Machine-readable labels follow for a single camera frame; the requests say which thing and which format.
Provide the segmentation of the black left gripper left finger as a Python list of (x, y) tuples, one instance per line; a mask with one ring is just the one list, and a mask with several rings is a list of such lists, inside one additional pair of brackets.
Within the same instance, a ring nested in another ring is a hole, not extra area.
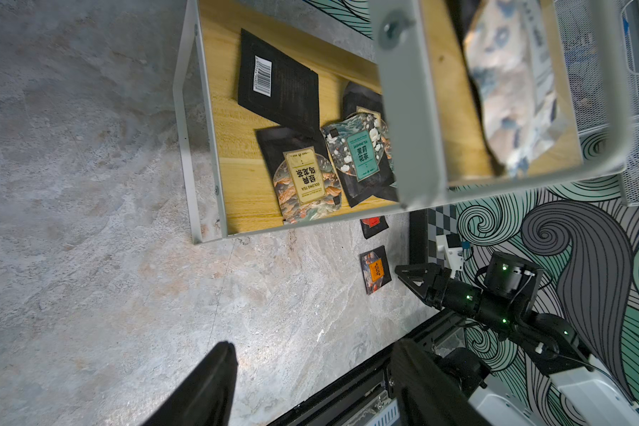
[(238, 361), (234, 344), (217, 343), (190, 375), (147, 419), (145, 426), (229, 424)]

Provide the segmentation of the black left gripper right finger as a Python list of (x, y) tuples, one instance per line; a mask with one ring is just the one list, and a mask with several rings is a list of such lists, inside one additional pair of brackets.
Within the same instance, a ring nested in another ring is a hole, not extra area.
[(433, 358), (413, 340), (396, 342), (390, 360), (401, 424), (488, 424)]

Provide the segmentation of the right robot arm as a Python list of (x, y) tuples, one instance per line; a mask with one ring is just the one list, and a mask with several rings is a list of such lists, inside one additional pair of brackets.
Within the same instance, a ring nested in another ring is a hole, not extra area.
[(425, 304), (473, 320), (521, 347), (589, 425), (639, 425), (639, 406), (565, 319), (534, 311), (543, 269), (502, 252), (479, 269), (480, 287), (438, 264), (397, 266), (397, 277)]

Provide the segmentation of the orange label tea bag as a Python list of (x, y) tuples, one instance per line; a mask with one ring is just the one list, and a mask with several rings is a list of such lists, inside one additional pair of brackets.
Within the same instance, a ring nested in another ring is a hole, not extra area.
[(385, 246), (360, 254), (360, 269), (368, 295), (372, 295), (392, 281)]

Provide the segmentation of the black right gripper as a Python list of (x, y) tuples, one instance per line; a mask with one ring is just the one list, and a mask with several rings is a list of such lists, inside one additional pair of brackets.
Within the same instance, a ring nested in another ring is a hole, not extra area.
[(441, 270), (437, 263), (407, 264), (397, 266), (395, 273), (423, 304), (438, 310), (450, 309), (464, 317), (476, 317), (482, 291), (451, 278), (448, 273), (440, 273)]

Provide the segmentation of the red tea bag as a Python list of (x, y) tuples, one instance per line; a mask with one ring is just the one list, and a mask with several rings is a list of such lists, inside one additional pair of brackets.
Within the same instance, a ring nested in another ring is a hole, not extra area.
[(360, 220), (360, 225), (362, 234), (366, 240), (373, 238), (389, 228), (385, 216), (362, 219)]

